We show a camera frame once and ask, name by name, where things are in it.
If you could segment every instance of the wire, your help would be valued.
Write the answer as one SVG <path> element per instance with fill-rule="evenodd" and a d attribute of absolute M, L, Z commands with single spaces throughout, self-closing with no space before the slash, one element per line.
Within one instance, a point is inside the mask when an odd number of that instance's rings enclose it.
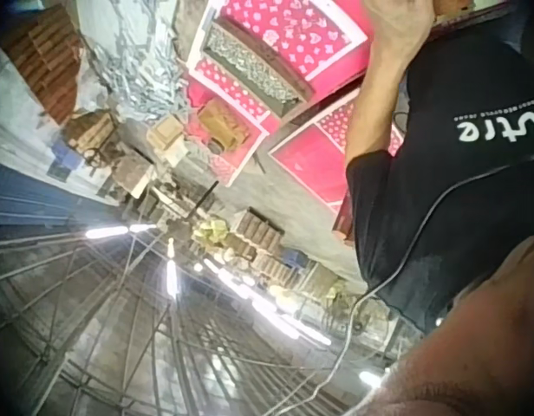
<path fill-rule="evenodd" d="M 421 222 L 419 228 L 417 229 L 417 232 L 415 233 L 414 238 L 412 239 L 412 242 L 407 247 L 406 253 L 404 254 L 404 257 L 401 259 L 400 264 L 398 265 L 398 268 L 396 269 L 396 271 L 392 275 L 390 275 L 386 280 L 383 280 L 382 282 L 380 282 L 378 285 L 373 287 L 371 290 L 369 290 L 367 293 L 365 293 L 362 297 L 360 297 L 355 302 L 355 304 L 352 307 L 352 310 L 350 312 L 349 318 L 348 318 L 348 329 L 346 331 L 346 341 L 344 342 L 344 347 L 342 348 L 341 353 L 336 358 L 335 366 L 333 367 L 332 371 L 329 373 L 327 378 L 323 382 L 321 382 L 320 384 L 317 385 L 316 389 L 313 391 L 313 393 L 307 399 L 299 401 L 294 405 L 285 407 L 283 410 L 281 410 L 280 412 L 277 413 L 277 416 L 280 416 L 281 414 L 285 414 L 285 413 L 289 412 L 290 410 L 293 410 L 293 409 L 295 409 L 295 408 L 297 408 L 297 407 L 299 407 L 301 405 L 304 405 L 306 403 L 311 402 L 312 400 L 314 400 L 316 398 L 316 396 L 319 394 L 321 389 L 323 387 L 327 386 L 330 383 L 330 381 L 333 379 L 333 377 L 335 376 L 336 372 L 340 368 L 340 366 L 342 364 L 342 361 L 344 359 L 344 355 L 349 350 L 350 342 L 352 341 L 352 330 L 353 330 L 352 324 L 354 322 L 355 312 L 357 311 L 357 309 L 365 301 L 367 301 L 367 299 L 372 298 L 380 290 L 386 288 L 402 272 L 402 270 L 404 269 L 404 266 L 407 263 L 407 260 L 409 260 L 409 257 L 412 254 L 412 251 L 414 250 L 414 246 L 417 244 L 417 242 L 418 242 L 418 240 L 420 238 L 421 232 L 423 232 L 423 230 L 425 229 L 425 227 L 427 225 L 427 222 L 433 216 L 435 210 L 440 205 L 440 203 L 444 200 L 444 198 L 446 198 L 451 192 L 457 190 L 458 188 L 460 188 L 463 185 L 470 184 L 472 182 L 475 182 L 476 180 L 480 180 L 480 179 L 485 179 L 485 178 L 491 177 L 491 176 L 493 176 L 493 175 L 495 175 L 497 173 L 500 173 L 500 172 L 502 172 L 502 171 L 504 171 L 506 169 L 509 169 L 511 167 L 514 167 L 514 166 L 517 166 L 517 165 L 521 165 L 523 163 L 532 162 L 532 161 L 534 161 L 534 155 L 531 155 L 530 157 L 527 157 L 527 158 L 523 158 L 523 159 L 521 159 L 521 160 L 519 160 L 519 161 L 517 161 L 515 163 L 509 164 L 509 165 L 500 166 L 500 167 L 491 169 L 490 171 L 487 171 L 487 172 L 481 173 L 479 175 L 470 177 L 468 179 L 464 179 L 464 180 L 458 182 L 457 184 L 450 186 L 448 189 L 446 189 L 444 192 L 442 192 L 440 194 L 440 196 L 436 199 L 436 201 L 434 201 L 433 205 L 431 206 L 431 208 L 427 212 L 426 216 L 423 218 L 423 221 Z M 352 409 L 350 409 L 348 412 L 346 412 L 343 416 L 349 416 L 349 415 L 353 414 L 353 412 L 355 410 L 357 410 L 357 408 L 359 407 L 360 404 L 361 403 L 358 403 L 356 406 L 354 406 Z"/>

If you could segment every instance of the man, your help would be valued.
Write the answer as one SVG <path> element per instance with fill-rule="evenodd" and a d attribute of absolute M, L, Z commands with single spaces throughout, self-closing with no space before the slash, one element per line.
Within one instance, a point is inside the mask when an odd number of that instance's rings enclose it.
<path fill-rule="evenodd" d="M 361 275 L 424 332 L 534 235 L 534 66 L 496 38 L 428 43 L 433 0 L 365 0 L 371 62 L 346 160 Z M 404 145 L 386 151 L 407 68 Z"/>
<path fill-rule="evenodd" d="M 351 415 L 534 416 L 534 237 Z"/>

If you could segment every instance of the skin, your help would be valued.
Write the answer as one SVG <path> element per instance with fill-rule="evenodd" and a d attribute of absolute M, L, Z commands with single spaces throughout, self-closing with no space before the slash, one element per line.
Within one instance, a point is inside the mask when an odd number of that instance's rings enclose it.
<path fill-rule="evenodd" d="M 388 147 L 404 72 L 427 40 L 433 0 L 364 0 L 371 62 L 348 127 L 346 161 Z M 525 414 L 534 399 L 534 237 L 461 299 L 355 416 Z"/>
<path fill-rule="evenodd" d="M 374 39 L 348 126 L 347 164 L 364 153 L 388 148 L 400 81 L 434 21 L 433 0 L 365 0 L 364 6 Z"/>
<path fill-rule="evenodd" d="M 393 369 L 355 416 L 500 416 L 534 403 L 534 237 Z"/>

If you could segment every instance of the hand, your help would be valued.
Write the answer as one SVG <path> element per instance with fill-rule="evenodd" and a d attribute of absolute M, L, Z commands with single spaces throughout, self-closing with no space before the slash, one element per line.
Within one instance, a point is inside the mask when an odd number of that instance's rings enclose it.
<path fill-rule="evenodd" d="M 405 68 L 429 36 L 433 0 L 363 0 L 363 4 L 374 28 L 373 49 Z"/>

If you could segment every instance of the fluorescent light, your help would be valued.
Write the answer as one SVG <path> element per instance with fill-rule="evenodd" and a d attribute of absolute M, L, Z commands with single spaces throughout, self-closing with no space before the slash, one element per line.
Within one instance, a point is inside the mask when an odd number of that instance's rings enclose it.
<path fill-rule="evenodd" d="M 213 273 L 219 273 L 219 268 L 209 258 L 206 258 L 204 263 Z"/>
<path fill-rule="evenodd" d="M 226 284 L 230 289 L 232 289 L 238 296 L 242 299 L 248 299 L 248 293 L 242 289 L 241 286 L 234 283 L 234 275 L 225 269 L 218 271 L 218 278 L 221 282 Z"/>
<path fill-rule="evenodd" d="M 297 328 L 298 330 L 302 331 L 309 338 L 312 338 L 315 341 L 319 341 L 321 344 L 325 344 L 325 345 L 332 344 L 332 341 L 329 338 L 327 338 L 325 335 L 321 334 L 319 331 L 316 331 L 312 327 L 308 327 L 303 322 L 300 322 L 297 319 L 294 319 L 292 316 L 283 315 L 283 319 L 287 323 L 292 325 L 294 328 Z"/>
<path fill-rule="evenodd" d="M 179 293 L 179 279 L 177 277 L 177 265 L 173 260 L 166 262 L 166 293 L 176 297 Z"/>
<path fill-rule="evenodd" d="M 254 287 L 256 285 L 256 281 L 253 278 L 246 276 L 246 275 L 242 277 L 242 282 L 244 282 L 250 287 Z"/>
<path fill-rule="evenodd" d="M 94 230 L 86 231 L 86 238 L 95 240 L 97 238 L 122 236 L 128 233 L 128 228 L 124 225 L 118 227 L 96 228 Z"/>
<path fill-rule="evenodd" d="M 254 301 L 251 303 L 251 306 L 260 314 L 277 312 L 277 305 L 263 299 L 261 296 L 254 296 Z"/>
<path fill-rule="evenodd" d="M 255 300 L 251 303 L 251 306 L 253 306 L 253 308 L 263 317 L 267 318 L 267 321 L 269 321 L 283 334 L 289 336 L 293 340 L 297 340 L 300 337 L 300 333 L 298 331 L 281 319 L 281 317 L 275 312 L 277 307 L 269 301 L 261 302 L 259 300 Z"/>
<path fill-rule="evenodd" d="M 129 228 L 130 232 L 142 232 L 157 228 L 155 224 L 132 224 Z"/>
<path fill-rule="evenodd" d="M 221 255 L 221 253 L 215 253 L 213 258 L 217 263 L 225 264 L 225 260 L 223 259 L 223 255 Z"/>
<path fill-rule="evenodd" d="M 360 380 L 372 388 L 379 388 L 381 386 L 382 378 L 369 371 L 362 371 L 360 373 Z"/>
<path fill-rule="evenodd" d="M 174 240 L 172 238 L 169 238 L 169 244 L 166 247 L 166 256 L 174 258 Z"/>

